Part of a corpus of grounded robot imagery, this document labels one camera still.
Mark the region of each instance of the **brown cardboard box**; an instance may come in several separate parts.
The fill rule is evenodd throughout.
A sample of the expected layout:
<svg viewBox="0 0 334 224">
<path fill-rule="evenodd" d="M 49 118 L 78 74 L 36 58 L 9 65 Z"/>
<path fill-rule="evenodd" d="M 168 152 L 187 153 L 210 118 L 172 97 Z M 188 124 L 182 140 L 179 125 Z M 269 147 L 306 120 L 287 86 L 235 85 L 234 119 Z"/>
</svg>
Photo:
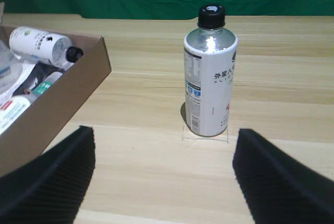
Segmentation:
<svg viewBox="0 0 334 224">
<path fill-rule="evenodd" d="M 16 27 L 2 25 L 0 38 L 8 44 Z M 111 72 L 103 37 L 58 33 L 69 36 L 84 55 L 0 135 L 0 176 L 40 155 Z"/>
</svg>

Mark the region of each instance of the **ribbed rubber pad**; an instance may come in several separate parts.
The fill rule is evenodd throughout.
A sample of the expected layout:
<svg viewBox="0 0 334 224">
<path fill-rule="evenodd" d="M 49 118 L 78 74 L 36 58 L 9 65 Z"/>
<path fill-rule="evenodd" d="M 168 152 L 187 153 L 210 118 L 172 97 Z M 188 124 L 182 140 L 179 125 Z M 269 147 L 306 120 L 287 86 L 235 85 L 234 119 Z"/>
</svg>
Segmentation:
<svg viewBox="0 0 334 224">
<path fill-rule="evenodd" d="M 239 131 L 233 168 L 257 224 L 334 223 L 333 181 L 251 129 Z"/>
<path fill-rule="evenodd" d="M 0 223 L 73 223 L 95 167 L 93 129 L 80 127 L 0 178 Z"/>
</svg>

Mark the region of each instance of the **barcode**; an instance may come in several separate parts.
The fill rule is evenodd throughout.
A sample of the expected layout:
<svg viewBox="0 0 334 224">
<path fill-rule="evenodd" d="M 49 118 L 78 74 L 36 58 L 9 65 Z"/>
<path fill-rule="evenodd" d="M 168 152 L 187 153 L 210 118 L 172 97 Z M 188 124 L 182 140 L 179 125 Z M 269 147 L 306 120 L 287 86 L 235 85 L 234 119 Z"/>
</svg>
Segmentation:
<svg viewBox="0 0 334 224">
<path fill-rule="evenodd" d="M 192 115 L 192 130 L 199 132 L 199 118 Z"/>
</svg>

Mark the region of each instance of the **red label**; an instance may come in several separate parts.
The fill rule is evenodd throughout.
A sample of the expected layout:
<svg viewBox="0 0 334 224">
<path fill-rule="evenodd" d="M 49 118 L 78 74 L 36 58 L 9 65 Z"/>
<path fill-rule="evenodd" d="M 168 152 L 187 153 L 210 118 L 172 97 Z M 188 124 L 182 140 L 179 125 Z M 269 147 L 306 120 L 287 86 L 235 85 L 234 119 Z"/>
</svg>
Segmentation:
<svg viewBox="0 0 334 224">
<path fill-rule="evenodd" d="M 12 100 L 8 100 L 0 109 L 5 111 L 10 106 L 10 104 L 12 104 L 12 102 Z"/>
</svg>

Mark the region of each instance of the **wood grain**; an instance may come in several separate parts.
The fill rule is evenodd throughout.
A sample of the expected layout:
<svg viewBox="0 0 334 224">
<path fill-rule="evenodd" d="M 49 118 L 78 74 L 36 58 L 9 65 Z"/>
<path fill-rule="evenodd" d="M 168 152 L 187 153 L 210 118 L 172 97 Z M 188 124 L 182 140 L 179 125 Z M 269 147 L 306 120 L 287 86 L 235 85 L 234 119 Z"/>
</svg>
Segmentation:
<svg viewBox="0 0 334 224">
<path fill-rule="evenodd" d="M 226 133 L 194 136 L 180 114 L 183 38 L 195 19 L 4 15 L 6 24 L 106 39 L 112 74 L 52 143 L 79 124 L 94 127 L 97 167 L 76 224 L 252 223 L 231 166 L 241 127 L 334 180 L 334 18 L 226 22 L 240 39 L 229 142 Z"/>
</svg>

